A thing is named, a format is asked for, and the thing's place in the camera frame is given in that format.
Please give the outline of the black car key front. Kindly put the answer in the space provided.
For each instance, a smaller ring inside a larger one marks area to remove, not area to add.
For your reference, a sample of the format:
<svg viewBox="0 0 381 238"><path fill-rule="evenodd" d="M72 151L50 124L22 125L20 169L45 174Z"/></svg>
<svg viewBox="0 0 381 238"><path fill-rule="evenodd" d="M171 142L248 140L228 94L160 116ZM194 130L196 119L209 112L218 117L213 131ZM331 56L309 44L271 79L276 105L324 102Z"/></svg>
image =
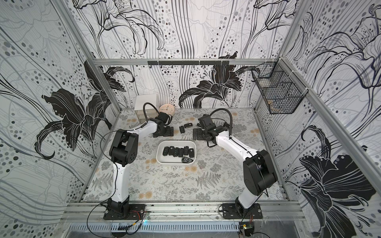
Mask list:
<svg viewBox="0 0 381 238"><path fill-rule="evenodd" d="M179 154L179 148L176 147L176 148L174 149L173 156L174 156L174 157L178 157L178 154Z"/></svg>

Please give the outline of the silver black bmw key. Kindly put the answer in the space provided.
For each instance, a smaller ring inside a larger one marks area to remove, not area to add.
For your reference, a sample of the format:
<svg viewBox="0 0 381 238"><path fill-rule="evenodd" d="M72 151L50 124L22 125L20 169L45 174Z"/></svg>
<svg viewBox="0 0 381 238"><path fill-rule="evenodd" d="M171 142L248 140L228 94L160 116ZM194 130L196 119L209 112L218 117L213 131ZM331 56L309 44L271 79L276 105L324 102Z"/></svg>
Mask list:
<svg viewBox="0 0 381 238"><path fill-rule="evenodd" d="M188 157L182 158L182 163L184 163L184 164L190 164L192 162L193 162L193 159L191 159L191 158L188 158Z"/></svg>

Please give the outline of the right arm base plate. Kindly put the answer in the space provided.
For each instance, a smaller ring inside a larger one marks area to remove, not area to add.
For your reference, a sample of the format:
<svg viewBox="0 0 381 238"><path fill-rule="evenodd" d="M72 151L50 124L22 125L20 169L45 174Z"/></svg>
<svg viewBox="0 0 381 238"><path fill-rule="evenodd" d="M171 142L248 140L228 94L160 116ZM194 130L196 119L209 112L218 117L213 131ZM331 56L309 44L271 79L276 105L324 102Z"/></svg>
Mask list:
<svg viewBox="0 0 381 238"><path fill-rule="evenodd" d="M223 218L226 220L263 218L261 206L257 203L248 209L243 208L238 203L222 203L220 207L220 212L222 212Z"/></svg>

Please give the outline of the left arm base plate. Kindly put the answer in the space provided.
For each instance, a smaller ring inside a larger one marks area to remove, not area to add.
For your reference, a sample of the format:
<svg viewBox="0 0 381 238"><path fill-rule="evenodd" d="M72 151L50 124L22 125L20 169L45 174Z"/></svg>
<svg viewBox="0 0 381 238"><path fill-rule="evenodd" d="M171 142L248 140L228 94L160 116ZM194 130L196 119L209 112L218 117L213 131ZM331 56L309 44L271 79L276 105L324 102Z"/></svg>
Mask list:
<svg viewBox="0 0 381 238"><path fill-rule="evenodd" d="M143 219L145 208L145 204L108 205L103 219L139 221Z"/></svg>

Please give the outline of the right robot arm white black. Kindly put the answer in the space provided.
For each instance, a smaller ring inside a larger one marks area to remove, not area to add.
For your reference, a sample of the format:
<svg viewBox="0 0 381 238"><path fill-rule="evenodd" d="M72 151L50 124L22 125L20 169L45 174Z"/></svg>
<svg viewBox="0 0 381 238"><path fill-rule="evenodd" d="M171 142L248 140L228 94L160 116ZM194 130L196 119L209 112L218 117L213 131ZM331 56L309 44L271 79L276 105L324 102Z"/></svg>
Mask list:
<svg viewBox="0 0 381 238"><path fill-rule="evenodd" d="M245 189L236 199L236 207L250 209L271 186L278 182L274 163L266 150L250 148L232 135L232 125L217 126L210 115L198 119L202 136L213 146L219 146L242 163Z"/></svg>

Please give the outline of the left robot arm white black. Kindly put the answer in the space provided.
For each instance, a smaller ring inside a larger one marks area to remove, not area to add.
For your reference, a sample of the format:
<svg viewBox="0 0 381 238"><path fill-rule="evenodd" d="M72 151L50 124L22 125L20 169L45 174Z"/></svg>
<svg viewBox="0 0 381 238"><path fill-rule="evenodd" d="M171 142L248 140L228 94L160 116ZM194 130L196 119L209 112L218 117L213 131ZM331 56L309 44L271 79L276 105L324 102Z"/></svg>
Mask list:
<svg viewBox="0 0 381 238"><path fill-rule="evenodd" d="M123 209L128 206L130 164L135 161L138 155L139 139L148 135L164 136L171 132L169 124L172 122L172 118L172 115L160 112L157 117L147 119L140 126L116 131L109 150L109 156L114 164L115 183L115 191L107 201L109 207Z"/></svg>

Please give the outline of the white storage tray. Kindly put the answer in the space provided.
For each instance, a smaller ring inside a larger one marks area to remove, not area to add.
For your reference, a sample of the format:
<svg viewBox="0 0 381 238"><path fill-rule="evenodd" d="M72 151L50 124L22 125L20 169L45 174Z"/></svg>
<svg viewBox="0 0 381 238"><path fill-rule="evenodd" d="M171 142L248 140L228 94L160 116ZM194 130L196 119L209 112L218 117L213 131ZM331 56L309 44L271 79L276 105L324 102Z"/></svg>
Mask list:
<svg viewBox="0 0 381 238"><path fill-rule="evenodd" d="M187 166L196 161L196 144L189 140L166 140L159 144L158 163L166 166Z"/></svg>

